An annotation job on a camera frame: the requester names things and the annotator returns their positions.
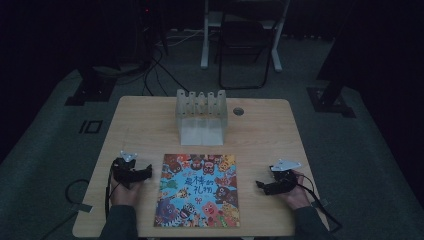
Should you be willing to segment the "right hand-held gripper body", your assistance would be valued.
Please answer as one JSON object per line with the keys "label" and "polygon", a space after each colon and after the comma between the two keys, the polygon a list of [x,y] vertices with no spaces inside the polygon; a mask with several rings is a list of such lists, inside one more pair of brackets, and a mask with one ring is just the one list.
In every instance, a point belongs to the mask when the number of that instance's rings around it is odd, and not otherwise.
{"label": "right hand-held gripper body", "polygon": [[271,165],[270,170],[273,174],[274,182],[266,186],[266,194],[275,195],[293,190],[298,183],[293,170],[301,166],[300,162],[283,159],[279,159],[274,165]]}

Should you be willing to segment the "black folding chair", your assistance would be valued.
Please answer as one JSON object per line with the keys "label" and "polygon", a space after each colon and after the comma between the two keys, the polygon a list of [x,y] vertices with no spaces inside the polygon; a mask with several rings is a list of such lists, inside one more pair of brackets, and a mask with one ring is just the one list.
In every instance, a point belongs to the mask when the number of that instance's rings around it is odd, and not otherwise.
{"label": "black folding chair", "polygon": [[[221,89],[243,90],[262,88],[267,79],[271,61],[274,30],[282,16],[283,4],[276,0],[232,0],[223,7],[218,47],[218,83]],[[264,77],[247,85],[234,82],[227,85],[222,77],[224,56],[254,56],[254,62],[267,50]]]}

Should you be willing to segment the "person's left hand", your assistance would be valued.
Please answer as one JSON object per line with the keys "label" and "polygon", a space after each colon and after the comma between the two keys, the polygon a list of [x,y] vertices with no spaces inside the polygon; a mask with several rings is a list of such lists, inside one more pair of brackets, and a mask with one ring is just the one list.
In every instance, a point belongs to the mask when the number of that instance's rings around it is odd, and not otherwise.
{"label": "person's left hand", "polygon": [[130,188],[118,183],[114,178],[111,179],[112,192],[110,202],[112,205],[127,205],[136,207],[139,203],[139,195],[143,186],[142,182],[135,182]]}

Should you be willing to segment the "person's right hand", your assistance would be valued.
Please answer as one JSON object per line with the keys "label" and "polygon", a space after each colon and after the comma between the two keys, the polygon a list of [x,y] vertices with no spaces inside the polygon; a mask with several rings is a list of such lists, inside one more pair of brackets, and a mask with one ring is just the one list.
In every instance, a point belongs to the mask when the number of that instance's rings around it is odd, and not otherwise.
{"label": "person's right hand", "polygon": [[292,209],[297,210],[300,208],[308,207],[310,201],[306,195],[305,189],[303,188],[304,176],[295,172],[297,175],[297,185],[290,192],[282,193],[280,198],[285,201],[285,203]]}

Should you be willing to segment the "translucent plastic book rack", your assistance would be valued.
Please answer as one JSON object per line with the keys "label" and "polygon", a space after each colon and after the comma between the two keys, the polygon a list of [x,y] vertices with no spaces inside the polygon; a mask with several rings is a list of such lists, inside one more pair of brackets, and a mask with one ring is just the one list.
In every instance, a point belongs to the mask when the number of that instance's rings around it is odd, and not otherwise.
{"label": "translucent plastic book rack", "polygon": [[223,145],[228,126],[226,92],[186,93],[178,89],[175,119],[181,145]]}

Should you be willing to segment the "black stand base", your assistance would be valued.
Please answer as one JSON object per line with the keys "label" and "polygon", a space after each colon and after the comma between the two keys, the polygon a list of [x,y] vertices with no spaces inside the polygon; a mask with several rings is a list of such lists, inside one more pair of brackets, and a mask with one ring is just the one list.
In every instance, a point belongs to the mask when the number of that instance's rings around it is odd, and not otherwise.
{"label": "black stand base", "polygon": [[82,81],[73,96],[67,98],[66,106],[83,106],[86,102],[108,102],[116,78],[101,77],[93,67],[79,68]]}
{"label": "black stand base", "polygon": [[330,81],[325,88],[308,87],[307,93],[316,112],[338,113],[345,118],[355,118],[351,107],[344,101],[341,91],[344,85],[339,81]]}

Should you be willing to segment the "colourful children's picture book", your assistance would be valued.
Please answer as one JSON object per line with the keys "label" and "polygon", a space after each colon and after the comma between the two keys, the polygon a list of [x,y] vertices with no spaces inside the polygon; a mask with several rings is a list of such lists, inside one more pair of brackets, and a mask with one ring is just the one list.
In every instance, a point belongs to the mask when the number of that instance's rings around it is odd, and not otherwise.
{"label": "colourful children's picture book", "polygon": [[231,154],[166,154],[156,227],[238,227],[236,159]]}

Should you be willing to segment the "grey floor tape piece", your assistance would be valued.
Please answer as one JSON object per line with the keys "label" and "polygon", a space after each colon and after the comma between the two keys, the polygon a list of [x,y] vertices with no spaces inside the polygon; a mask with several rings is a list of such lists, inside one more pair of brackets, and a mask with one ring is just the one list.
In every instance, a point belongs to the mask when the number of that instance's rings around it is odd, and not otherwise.
{"label": "grey floor tape piece", "polygon": [[87,205],[87,204],[83,204],[83,203],[81,203],[81,204],[73,204],[72,207],[71,207],[71,209],[73,211],[76,211],[76,212],[82,211],[82,212],[90,213],[92,211],[92,206]]}

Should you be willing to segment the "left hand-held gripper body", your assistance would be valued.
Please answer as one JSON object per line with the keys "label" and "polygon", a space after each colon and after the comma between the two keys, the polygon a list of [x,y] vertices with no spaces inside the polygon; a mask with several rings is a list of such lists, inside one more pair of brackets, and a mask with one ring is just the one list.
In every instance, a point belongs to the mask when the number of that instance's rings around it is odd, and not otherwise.
{"label": "left hand-held gripper body", "polygon": [[130,177],[135,168],[137,153],[120,151],[120,156],[112,163],[114,179],[127,189],[130,188]]}

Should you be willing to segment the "white metal desk frame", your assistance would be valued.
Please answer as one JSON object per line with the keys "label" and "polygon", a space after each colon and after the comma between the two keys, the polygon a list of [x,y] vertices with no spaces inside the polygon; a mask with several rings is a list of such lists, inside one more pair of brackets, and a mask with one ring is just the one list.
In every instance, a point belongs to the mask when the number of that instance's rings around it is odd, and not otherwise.
{"label": "white metal desk frame", "polygon": [[[200,59],[200,67],[202,69],[207,69],[209,66],[209,35],[210,27],[216,27],[220,28],[220,20],[222,17],[221,11],[211,11],[209,9],[209,1],[210,0],[203,0],[204,7],[203,7],[203,44],[202,44],[202,53],[201,53],[201,59]],[[279,53],[278,53],[278,45],[280,42],[280,38],[282,35],[283,27],[285,24],[285,20],[287,17],[288,8],[290,5],[291,0],[282,0],[283,1],[283,15],[282,19],[279,21],[277,28],[274,33],[274,42],[272,47],[272,62],[274,66],[274,70],[279,73],[282,71],[283,67],[280,61]]]}

